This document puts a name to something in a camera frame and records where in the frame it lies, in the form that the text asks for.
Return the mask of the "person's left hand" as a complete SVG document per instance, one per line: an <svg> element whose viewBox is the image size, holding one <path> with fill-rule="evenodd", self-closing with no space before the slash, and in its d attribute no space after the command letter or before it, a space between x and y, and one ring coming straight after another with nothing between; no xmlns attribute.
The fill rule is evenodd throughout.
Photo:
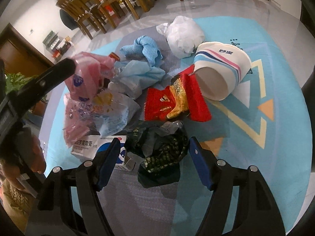
<svg viewBox="0 0 315 236"><path fill-rule="evenodd" d="M29 127L9 134L1 144L4 177L16 189L37 197L45 180L46 162L40 140Z"/></svg>

